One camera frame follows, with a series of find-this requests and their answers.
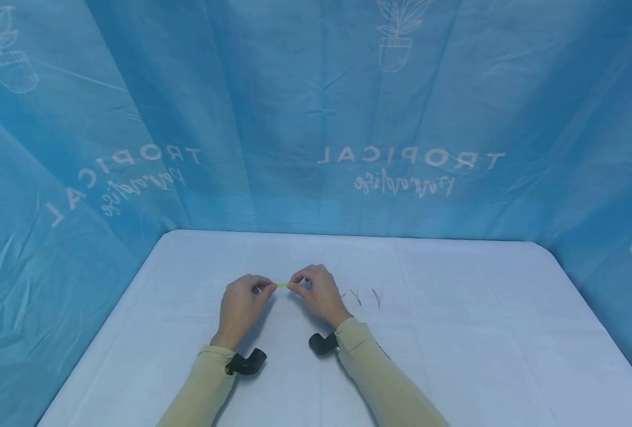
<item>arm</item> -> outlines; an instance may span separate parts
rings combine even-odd
[[[312,289],[298,283],[311,280]],[[447,427],[431,401],[382,351],[368,325],[348,312],[334,278],[324,266],[295,273],[288,288],[335,328],[339,360],[356,382],[380,427]]]
[[[235,382],[235,376],[226,373],[234,355],[223,347],[204,347],[157,427],[211,426]]]
[[[234,374],[226,372],[226,365],[275,289],[271,280],[252,275],[227,286],[218,332],[199,353],[184,386],[157,427],[211,426],[235,381]]]
[[[349,318],[335,330],[335,336],[339,360],[380,427],[448,427],[432,402],[385,354],[368,325]]]

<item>finger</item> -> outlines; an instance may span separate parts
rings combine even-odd
[[[263,289],[266,286],[270,285],[272,283],[272,280],[263,276],[248,274],[240,278],[239,282],[242,283],[242,286],[245,288],[252,289],[254,287],[257,287],[259,289]]]
[[[290,283],[287,288],[300,296],[302,299],[307,299],[308,297],[310,297],[311,291],[309,291],[307,288],[304,288],[304,286],[300,285],[299,283]]]
[[[259,302],[261,302],[261,305],[264,305],[267,301],[269,301],[269,298],[276,289],[277,286],[275,286],[275,284],[266,285],[266,287],[263,288],[261,293],[256,298],[259,300]]]
[[[290,283],[299,283],[303,279],[313,280],[314,274],[316,273],[316,266],[310,265],[302,270],[297,271],[297,273],[292,275],[290,279]]]

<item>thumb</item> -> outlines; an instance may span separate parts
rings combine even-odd
[[[274,283],[271,283],[270,285],[263,288],[263,291],[261,291],[261,293],[257,296],[257,299],[259,300],[259,302],[261,302],[261,305],[264,305],[267,301],[269,301],[269,298],[276,289],[277,286],[275,286]]]
[[[303,287],[299,283],[290,283],[287,288],[302,297],[302,299],[307,299],[310,296],[310,292],[307,288]]]

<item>left hand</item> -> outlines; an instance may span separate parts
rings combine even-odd
[[[209,345],[235,351],[277,287],[262,276],[245,275],[226,287],[218,332]]]

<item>hand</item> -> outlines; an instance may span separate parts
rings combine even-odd
[[[235,351],[276,288],[270,279],[253,275],[245,275],[229,284],[221,301],[218,332],[209,345]]]
[[[299,282],[311,280],[311,289],[303,287]],[[324,265],[310,265],[297,271],[290,279],[287,288],[300,296],[313,314],[328,322],[337,329],[344,320],[353,317],[344,306],[339,289]]]

